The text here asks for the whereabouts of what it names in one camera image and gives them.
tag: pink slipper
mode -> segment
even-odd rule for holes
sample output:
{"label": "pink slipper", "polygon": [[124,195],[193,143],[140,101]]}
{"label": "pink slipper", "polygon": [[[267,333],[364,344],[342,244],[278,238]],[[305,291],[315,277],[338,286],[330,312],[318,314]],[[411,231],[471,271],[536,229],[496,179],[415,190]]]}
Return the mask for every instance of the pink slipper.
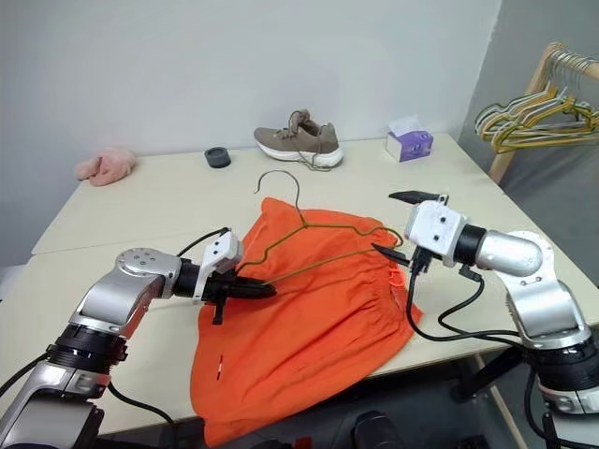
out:
{"label": "pink slipper", "polygon": [[80,181],[90,180],[94,186],[116,182],[129,173],[135,165],[135,155],[121,148],[107,148],[97,157],[81,162],[75,167],[75,175]]}

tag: black cable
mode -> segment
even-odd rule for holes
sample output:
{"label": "black cable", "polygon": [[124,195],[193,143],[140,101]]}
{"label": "black cable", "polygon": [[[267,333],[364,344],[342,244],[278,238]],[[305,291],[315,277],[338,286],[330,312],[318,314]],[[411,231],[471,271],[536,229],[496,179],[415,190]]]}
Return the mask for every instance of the black cable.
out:
{"label": "black cable", "polygon": [[551,442],[555,445],[571,447],[572,449],[599,449],[599,446],[595,446],[593,444],[584,444],[582,442],[571,442],[569,440],[563,440],[561,438],[552,438],[549,435],[547,435],[545,431],[536,424],[536,422],[534,422],[532,397],[535,377],[536,371],[533,367],[531,367],[531,371],[528,375],[528,381],[526,382],[526,390],[524,390],[524,414],[526,415],[526,421],[528,421],[528,425],[531,427],[533,432],[536,433],[537,436],[539,436],[546,442]]}
{"label": "black cable", "polygon": [[24,367],[22,367],[21,369],[19,369],[17,372],[15,372],[12,377],[10,377],[10,379],[8,379],[6,382],[4,382],[4,384],[2,386],[0,386],[0,398],[2,397],[2,395],[4,395],[8,389],[14,385],[22,376],[24,376],[25,374],[27,374],[27,372],[29,372],[30,370],[32,370],[34,368],[35,365],[37,365],[39,362],[41,362],[42,360],[45,360],[46,357],[48,357],[48,354],[44,353],[42,355],[40,355],[38,358],[36,358],[35,360],[32,360],[31,362],[29,362],[27,365],[25,365]]}
{"label": "black cable", "polygon": [[[470,304],[475,302],[482,295],[483,291],[485,290],[485,280],[482,278],[482,276],[478,276],[474,281],[478,282],[478,288],[476,289],[475,293],[471,297],[466,299],[465,301],[462,301],[460,304],[450,307],[449,309],[447,309],[446,311],[441,313],[439,315],[439,317],[437,318],[437,323],[439,323],[439,325],[441,325],[445,329],[451,330],[451,331],[456,332],[461,335],[469,334],[468,331],[465,331],[458,327],[449,325],[444,320],[447,318],[447,316],[451,315],[452,313],[455,313],[456,311],[460,311],[463,308],[465,308],[466,306],[469,306]],[[491,332],[498,332],[494,335],[509,335],[509,336],[514,336],[514,337],[519,337],[519,333],[516,331],[513,331],[513,330],[502,330],[502,331],[491,331]],[[498,337],[475,337],[475,338],[479,339],[479,340],[497,341],[499,343],[510,344],[512,346],[517,345],[520,350],[522,350],[522,351],[524,350],[524,347],[521,344],[516,343],[515,341],[508,340],[508,339],[501,339]]]}
{"label": "black cable", "polygon": [[[482,337],[486,338],[486,337],[492,337],[493,335],[505,335],[506,332],[509,332],[509,331],[505,331],[505,330],[482,330],[482,331],[477,331],[477,332],[466,332],[466,333],[460,334],[460,335],[437,337],[437,336],[430,335],[430,334],[427,334],[426,332],[422,331],[418,327],[416,322],[414,321],[414,316],[412,315],[412,305],[414,304],[414,291],[415,291],[415,287],[416,287],[416,278],[418,276],[418,273],[419,273],[418,270],[412,270],[412,276],[410,277],[410,284],[409,284],[409,288],[408,288],[408,300],[407,300],[407,305],[406,305],[406,307],[407,307],[406,315],[407,315],[408,323],[410,324],[410,327],[423,339],[431,340],[431,341],[455,341],[455,340],[465,340],[465,339],[477,339],[477,338],[482,338]],[[521,347],[521,345],[519,343],[516,343],[511,340],[504,340],[502,342],[505,342],[506,344],[510,344],[510,345],[518,347],[518,348]]]}
{"label": "black cable", "polygon": [[212,237],[212,236],[216,236],[218,234],[224,234],[225,232],[227,232],[229,230],[228,227],[221,227],[220,229],[217,229],[215,231],[209,232],[208,234],[200,237],[199,239],[196,239],[194,241],[192,241],[190,244],[188,244],[185,248],[183,248],[182,250],[180,250],[177,253],[177,257],[181,257],[182,255],[184,255],[185,253],[187,253],[189,250],[191,250],[194,246],[196,246],[198,243],[204,241],[205,239]]}
{"label": "black cable", "polygon": [[117,390],[112,382],[109,383],[109,391],[118,400],[121,400],[122,402],[132,405],[134,407],[139,407],[143,410],[147,410],[148,412],[156,413],[158,416],[160,416],[165,421],[167,421],[168,426],[170,427],[170,434],[171,434],[170,435],[171,436],[170,447],[171,447],[171,449],[177,449],[179,447],[179,442],[177,441],[177,425],[175,424],[175,422],[172,420],[172,418],[170,416],[168,416],[165,412],[163,412],[162,410],[160,410],[152,405],[144,404],[143,402],[139,402],[138,400],[128,398],[123,393],[121,393],[119,390]]}

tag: wooden clothes rack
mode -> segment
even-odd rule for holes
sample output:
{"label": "wooden clothes rack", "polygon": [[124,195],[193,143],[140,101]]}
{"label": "wooden clothes rack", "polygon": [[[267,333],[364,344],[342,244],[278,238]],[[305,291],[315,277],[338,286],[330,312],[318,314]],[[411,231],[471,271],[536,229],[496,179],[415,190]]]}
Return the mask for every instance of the wooden clothes rack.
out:
{"label": "wooden clothes rack", "polygon": [[[545,51],[543,51],[543,56],[541,56],[539,65],[534,71],[533,78],[531,79],[531,82],[528,85],[528,89],[526,89],[526,94],[534,94],[537,92],[541,92],[545,88],[548,76],[546,71],[547,59],[555,50],[562,49],[563,43],[561,42],[551,42],[549,45],[547,45]],[[584,70],[584,74],[591,78],[599,80],[599,63],[594,63],[586,67],[586,69]],[[489,170],[490,178],[495,182],[500,183],[515,155],[516,152],[497,154],[493,159],[493,164]]]}

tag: white wall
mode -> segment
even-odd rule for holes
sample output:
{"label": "white wall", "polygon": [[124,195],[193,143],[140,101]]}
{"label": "white wall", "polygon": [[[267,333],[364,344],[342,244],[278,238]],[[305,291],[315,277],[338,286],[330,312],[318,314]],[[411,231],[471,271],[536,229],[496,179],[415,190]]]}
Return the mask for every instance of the white wall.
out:
{"label": "white wall", "polygon": [[101,147],[251,145],[307,107],[344,139],[461,129],[500,0],[3,0],[8,236],[26,259]]}

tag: hanger hook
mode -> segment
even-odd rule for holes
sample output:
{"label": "hanger hook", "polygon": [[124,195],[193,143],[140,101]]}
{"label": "hanger hook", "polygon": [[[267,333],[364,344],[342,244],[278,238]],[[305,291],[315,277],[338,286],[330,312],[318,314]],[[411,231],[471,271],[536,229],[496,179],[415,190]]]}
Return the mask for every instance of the hanger hook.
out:
{"label": "hanger hook", "polygon": [[580,94],[580,79],[582,78],[582,75],[587,71],[587,68],[589,68],[590,65],[596,63],[597,61],[592,59],[591,57],[588,56],[582,56],[580,63],[578,65],[577,68],[577,88],[578,88],[578,94]]}
{"label": "hanger hook", "polygon": [[300,206],[299,206],[299,202],[300,202],[300,182],[298,181],[298,179],[291,174],[291,172],[287,171],[287,170],[281,170],[281,169],[277,169],[277,170],[269,170],[269,171],[265,171],[264,173],[262,173],[260,175],[260,178],[258,178],[258,186],[256,187],[256,190],[254,191],[254,194],[257,194],[258,192],[260,192],[260,187],[262,184],[262,179],[267,176],[270,175],[271,173],[285,173],[288,177],[290,177],[294,183],[296,184],[296,201],[295,201],[295,207],[296,210],[298,211],[298,215],[301,219],[301,223],[303,225],[306,225],[306,219],[303,217],[303,214],[301,213],[300,210]]}
{"label": "hanger hook", "polygon": [[556,49],[553,49],[553,51],[551,51],[551,53],[549,54],[549,56],[547,58],[546,71],[547,71],[548,82],[550,84],[557,83],[557,80],[555,79],[556,78],[557,58],[561,52],[562,52],[562,49],[559,47]]}
{"label": "hanger hook", "polygon": [[577,55],[575,53],[571,53],[569,51],[567,51],[565,53],[565,55],[563,56],[563,60],[562,60],[562,78],[563,78],[563,85],[564,87],[566,87],[568,90],[571,90],[572,87],[572,75],[573,75],[573,61],[576,60]]}
{"label": "hanger hook", "polygon": [[587,59],[588,58],[586,58],[584,56],[577,55],[577,59],[575,60],[573,68],[572,68],[572,71],[574,72],[573,78],[574,78],[574,85],[576,88],[577,98],[580,97],[580,74],[585,69],[585,66],[587,64]]}
{"label": "hanger hook", "polygon": [[568,83],[571,84],[570,87],[578,95],[577,87],[576,87],[577,86],[577,68],[578,68],[578,65],[580,64],[581,56],[576,53],[570,53],[570,54],[571,54],[571,57],[570,57],[570,60],[568,61],[568,69],[569,69],[568,73],[570,75]]}
{"label": "hanger hook", "polygon": [[553,61],[553,78],[555,80],[555,83],[559,86],[562,87],[562,77],[563,77],[563,60],[568,56],[568,52],[564,51],[562,49],[559,49],[558,51],[556,51],[554,54],[554,61]]}

